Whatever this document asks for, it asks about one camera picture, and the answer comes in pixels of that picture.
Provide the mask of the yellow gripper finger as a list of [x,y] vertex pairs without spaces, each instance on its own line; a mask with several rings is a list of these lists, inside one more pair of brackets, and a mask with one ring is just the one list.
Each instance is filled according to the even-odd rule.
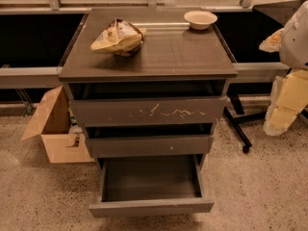
[[272,35],[270,35],[261,42],[261,44],[259,45],[259,49],[269,53],[278,52],[283,32],[283,28],[274,32]]
[[270,136],[285,133],[307,106],[308,71],[295,69],[286,77],[277,76],[272,84],[263,125],[265,133]]

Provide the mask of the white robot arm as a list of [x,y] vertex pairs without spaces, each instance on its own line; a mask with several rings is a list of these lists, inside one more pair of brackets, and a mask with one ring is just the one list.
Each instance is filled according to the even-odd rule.
[[308,1],[283,28],[263,40],[259,49],[278,52],[280,62],[291,69],[285,77],[277,76],[272,84],[263,126],[267,135],[279,136],[308,106]]

